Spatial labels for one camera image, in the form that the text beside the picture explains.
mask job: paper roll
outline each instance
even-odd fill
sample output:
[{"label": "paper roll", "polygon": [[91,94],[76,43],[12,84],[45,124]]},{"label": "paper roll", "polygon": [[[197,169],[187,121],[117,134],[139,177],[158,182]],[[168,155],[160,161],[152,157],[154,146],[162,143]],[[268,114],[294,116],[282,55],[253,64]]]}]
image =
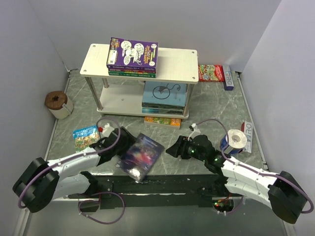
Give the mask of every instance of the paper roll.
[{"label": "paper roll", "polygon": [[73,111],[73,103],[62,91],[50,92],[46,95],[45,105],[57,119],[64,119]]},{"label": "paper roll", "polygon": [[[230,129],[228,132],[229,143],[227,148],[224,150],[224,153],[227,154],[236,154],[239,153],[247,143],[246,135],[238,129]],[[221,149],[226,145],[227,137],[226,135],[221,140]]]}]

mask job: cable clip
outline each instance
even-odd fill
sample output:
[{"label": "cable clip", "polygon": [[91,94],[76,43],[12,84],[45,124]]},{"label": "cable clip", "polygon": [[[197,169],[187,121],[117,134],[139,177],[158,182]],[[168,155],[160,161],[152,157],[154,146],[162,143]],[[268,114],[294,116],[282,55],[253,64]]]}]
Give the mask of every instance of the cable clip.
[{"label": "cable clip", "polygon": [[115,129],[107,123],[102,130],[102,136],[108,138]]},{"label": "cable clip", "polygon": [[235,160],[235,162],[234,162],[235,167],[233,168],[233,170],[235,170],[235,168],[238,166],[239,163],[240,163],[239,160]]},{"label": "cable clip", "polygon": [[258,180],[259,176],[260,176],[260,173],[263,172],[264,170],[263,169],[259,169],[258,173],[257,173],[257,177],[256,177],[256,180]]},{"label": "cable clip", "polygon": [[189,129],[192,131],[192,133],[189,134],[188,140],[192,140],[194,137],[196,137],[196,136],[201,134],[201,131],[198,129],[196,123],[194,123],[191,126],[189,126]]}]

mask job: gray marble surface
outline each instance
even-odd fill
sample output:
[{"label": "gray marble surface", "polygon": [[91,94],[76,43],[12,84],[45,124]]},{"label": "gray marble surface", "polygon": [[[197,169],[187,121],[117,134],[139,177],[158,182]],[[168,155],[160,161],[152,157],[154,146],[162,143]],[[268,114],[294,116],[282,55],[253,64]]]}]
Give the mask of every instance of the gray marble surface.
[{"label": "gray marble surface", "polygon": [[[101,117],[96,111],[96,104],[85,78],[80,76],[78,70],[70,72],[70,82],[66,94],[74,104],[72,115],[59,120],[51,147],[48,160],[65,157],[75,152],[72,132],[76,129],[94,125]],[[93,79],[98,95],[100,95],[103,83],[102,79]],[[137,81],[108,79],[109,84],[133,85]],[[151,137],[164,145],[165,149],[172,146],[179,135],[188,136],[189,126],[192,123],[207,119],[218,118],[227,129],[240,129],[244,121],[250,121],[250,116],[242,96],[239,82],[234,79],[233,91],[225,91],[222,83],[198,83],[195,85],[191,98],[189,118],[182,120],[180,130],[169,130],[144,124],[143,117],[111,116],[121,126],[137,136],[140,132]],[[208,121],[199,126],[201,132],[208,136],[214,147],[219,149],[220,140],[224,136],[224,130],[215,121]],[[262,168],[261,154],[258,150],[256,137],[253,137],[252,153],[243,152],[235,155],[238,160],[257,168]],[[93,175],[124,175],[124,172],[115,165],[118,159],[111,161],[89,171]],[[210,174],[204,167],[203,162],[196,159],[181,160],[174,158],[165,152],[157,160],[149,175],[182,175],[182,174]]]}]

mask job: shelf tier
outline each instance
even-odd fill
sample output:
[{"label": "shelf tier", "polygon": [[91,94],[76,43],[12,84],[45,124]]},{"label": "shelf tier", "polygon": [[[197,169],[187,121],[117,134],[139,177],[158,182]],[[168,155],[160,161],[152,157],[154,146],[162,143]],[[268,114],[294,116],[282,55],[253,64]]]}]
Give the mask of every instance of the shelf tier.
[{"label": "shelf tier", "polygon": [[143,85],[109,85],[108,88],[103,87],[100,96],[100,102],[103,109],[97,109],[103,114],[113,114],[122,116],[137,117],[164,117],[164,118],[180,118],[187,119],[183,115],[171,114],[146,114],[142,113],[142,96]]},{"label": "shelf tier", "polygon": [[120,78],[169,83],[198,83],[198,55],[196,50],[158,48],[157,77],[126,77],[108,74],[106,61],[109,44],[91,44],[80,74],[84,77]]}]

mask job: purple book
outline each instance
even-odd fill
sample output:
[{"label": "purple book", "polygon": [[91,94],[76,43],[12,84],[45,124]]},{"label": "purple book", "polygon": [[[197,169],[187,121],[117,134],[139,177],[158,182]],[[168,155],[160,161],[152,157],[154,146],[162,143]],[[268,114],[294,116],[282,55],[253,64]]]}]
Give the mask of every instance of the purple book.
[{"label": "purple book", "polygon": [[108,69],[156,71],[158,43],[111,38]]}]

